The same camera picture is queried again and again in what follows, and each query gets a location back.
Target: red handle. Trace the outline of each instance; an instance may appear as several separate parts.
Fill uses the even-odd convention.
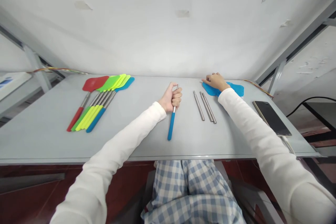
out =
[[[77,122],[77,120],[78,120],[79,117],[81,116],[83,110],[84,110],[83,107],[80,107],[80,108],[77,110],[77,112],[76,112],[75,116],[73,117],[73,119],[72,119],[72,121],[71,121],[69,127],[66,129],[68,132],[71,131],[72,127],[75,125],[75,123]]]

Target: white sleeve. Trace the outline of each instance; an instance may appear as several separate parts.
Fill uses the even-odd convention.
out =
[[[218,97],[244,134],[288,223],[330,223],[335,198],[289,153],[275,132],[232,89]]]
[[[105,195],[112,176],[155,125],[165,117],[165,110],[158,102],[154,102],[109,140],[83,165],[83,171],[69,188],[65,200],[57,206],[50,223],[104,224],[107,214]]]

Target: white device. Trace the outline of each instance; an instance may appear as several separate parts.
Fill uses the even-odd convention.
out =
[[[0,101],[31,77],[26,72],[6,73],[0,76]]]

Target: blue handle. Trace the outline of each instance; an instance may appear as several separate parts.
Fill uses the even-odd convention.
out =
[[[168,140],[169,141],[171,140],[172,134],[173,134],[174,120],[175,120],[175,113],[172,113],[171,119],[170,119],[169,132],[168,132]]]
[[[94,127],[96,126],[97,122],[99,121],[99,119],[101,118],[101,116],[104,114],[106,108],[102,108],[98,115],[96,116],[96,118],[92,121],[92,123],[90,124],[90,126],[88,127],[88,129],[86,130],[86,133],[90,133]]]

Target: left hand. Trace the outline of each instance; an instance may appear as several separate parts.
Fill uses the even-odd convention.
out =
[[[172,112],[173,107],[176,107],[176,109],[180,106],[181,102],[181,91],[182,88],[179,87],[177,90],[173,91],[173,87],[177,86],[177,83],[171,82],[163,94],[162,98],[158,101],[158,103],[163,107],[165,112]]]

